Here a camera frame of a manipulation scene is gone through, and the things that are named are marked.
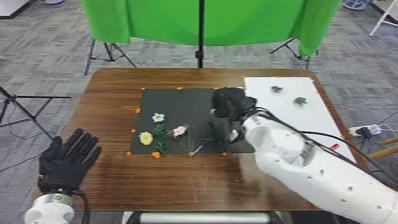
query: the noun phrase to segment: green backdrop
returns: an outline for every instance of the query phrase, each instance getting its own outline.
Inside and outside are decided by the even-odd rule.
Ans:
[[[206,0],[205,45],[301,40],[301,54],[318,50],[340,0]],[[199,0],[84,0],[93,37],[130,37],[198,45]]]

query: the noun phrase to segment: floor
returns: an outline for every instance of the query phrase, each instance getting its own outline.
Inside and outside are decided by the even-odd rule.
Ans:
[[[375,124],[398,111],[398,29],[381,27],[375,37],[368,36],[381,14],[372,8],[365,12],[341,9],[324,41],[320,56],[313,58],[311,70],[322,80],[347,126]],[[54,134],[63,132],[73,109],[84,94],[91,76],[84,76],[91,42],[80,1],[63,6],[34,3],[15,20],[0,21],[0,86],[25,95],[68,95],[71,100],[55,100],[45,110],[39,122]],[[206,48],[206,67],[212,68],[302,68],[304,64],[283,49],[274,55],[276,44]],[[135,39],[123,49],[139,67],[196,67],[196,47],[171,45]],[[126,67],[95,62],[100,66]],[[31,110],[39,100],[22,101]],[[22,114],[7,113],[7,120]],[[398,129],[398,116],[386,124]],[[31,124],[0,129],[0,169],[34,156],[48,146],[39,130]],[[382,134],[372,140],[365,151],[377,151],[377,142],[393,136]],[[377,162],[398,179],[398,155]],[[0,173],[0,217],[2,224],[22,223],[36,186],[38,160],[29,161]],[[119,214],[95,214],[93,223],[116,223]]]

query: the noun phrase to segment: black cable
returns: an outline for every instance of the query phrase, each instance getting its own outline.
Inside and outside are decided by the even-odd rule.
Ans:
[[[366,156],[366,154],[363,153],[363,151],[357,149],[357,147],[350,144],[350,142],[347,142],[345,139],[341,139],[340,137],[336,137],[334,135],[329,135],[327,133],[322,132],[313,132],[313,131],[302,131],[304,134],[313,134],[313,135],[322,135],[329,138],[334,138],[336,140],[340,140],[349,146],[350,148],[357,151],[357,153],[361,154],[361,156],[365,157],[365,159],[368,160],[368,162],[372,163],[372,165],[377,167],[377,169],[384,172],[384,175],[389,177],[391,181],[395,182],[395,184],[398,184],[398,181],[395,180],[393,176],[388,174],[386,170],[381,168],[379,164],[375,163],[375,161],[370,159],[370,157]]]
[[[73,194],[84,199],[84,218],[82,224],[91,223],[91,203],[84,191],[73,191]]]
[[[258,116],[262,116],[263,118],[270,119],[272,121],[276,121],[281,125],[285,125],[301,135],[302,135],[302,138],[311,141],[317,146],[324,149],[324,151],[334,156],[338,157],[354,167],[357,167],[359,170],[363,170],[363,172],[370,175],[372,173],[368,172],[368,170],[363,169],[363,167],[359,167],[357,163],[318,142],[311,139],[311,137],[306,135],[306,134],[325,134],[325,133],[320,133],[320,132],[304,132],[304,131],[299,131],[297,128],[285,123],[285,121],[281,121],[281,119],[276,117],[276,115],[272,114],[272,112],[262,108],[262,107],[256,107],[251,111],[249,111],[249,114],[254,115],[258,114]],[[333,137],[336,138],[340,141],[343,141],[347,143],[347,145],[359,151],[359,149],[356,148],[356,146],[341,139],[338,138],[336,136],[325,134],[327,137]]]
[[[13,117],[15,112],[16,112],[16,105],[13,104],[13,106],[15,106],[15,109],[13,109],[11,114],[9,114],[9,117],[7,117],[7,122],[9,122],[9,123],[11,123],[11,117]],[[22,140],[29,140],[31,138],[38,137],[38,136],[43,134],[43,132],[38,133],[36,135],[29,136],[29,137],[22,137],[20,135],[15,134],[15,131],[13,131],[13,125],[9,125],[9,134],[11,134],[16,138],[20,138]]]
[[[377,123],[377,125],[381,125],[397,114],[398,114],[398,111],[384,118],[384,120]]]
[[[43,153],[45,153],[45,152],[41,152],[36,156],[32,156],[31,158],[27,158],[20,163],[16,163],[15,165],[7,166],[7,167],[0,170],[0,173],[2,173],[6,170],[9,170],[13,167],[20,166],[29,160],[36,159],[36,158],[41,156]]]

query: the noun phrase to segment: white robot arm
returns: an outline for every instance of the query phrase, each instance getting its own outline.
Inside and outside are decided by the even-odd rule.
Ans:
[[[262,171],[308,201],[361,224],[398,223],[398,194],[366,172],[272,119],[253,115],[244,130]]]
[[[25,224],[70,224],[75,217],[73,199],[66,194],[47,194],[25,214]]]

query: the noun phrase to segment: small object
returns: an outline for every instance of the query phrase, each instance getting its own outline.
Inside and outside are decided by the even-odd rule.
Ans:
[[[333,151],[336,151],[336,150],[340,149],[340,144],[334,144],[334,145],[331,146],[331,149],[333,149]]]
[[[308,104],[308,99],[304,97],[297,97],[294,102],[302,106],[304,104]]]
[[[155,123],[160,123],[164,120],[166,120],[166,115],[155,113],[155,115],[153,115],[153,122],[155,122]]]
[[[141,133],[141,143],[142,145],[151,145],[153,143],[153,134],[150,132]]]
[[[283,87],[281,86],[272,86],[270,89],[272,89],[274,93],[281,93],[283,92]]]
[[[366,139],[372,138],[372,132],[370,132],[370,128],[368,127],[363,127],[357,129],[356,133],[365,136]]]
[[[350,128],[349,128],[349,133],[350,133],[350,135],[352,135],[354,137],[363,136],[363,135],[357,133],[357,131],[359,131],[363,128],[368,128],[372,135],[379,135],[379,134],[382,134],[381,126],[379,126],[377,124],[373,124],[373,125],[366,125],[366,126],[359,126],[359,127],[350,127]]]
[[[214,138],[205,138],[205,142],[201,144],[201,146],[198,147],[196,151],[189,153],[189,156],[194,156],[198,154],[198,152],[203,149],[203,146],[206,145],[206,143],[214,140]]]
[[[153,152],[151,156],[153,156],[155,159],[158,159],[160,158],[160,152]]]
[[[183,125],[183,126],[180,126],[176,129],[173,129],[173,136],[174,136],[174,138],[176,138],[180,135],[185,134],[187,129],[189,129],[189,125]]]

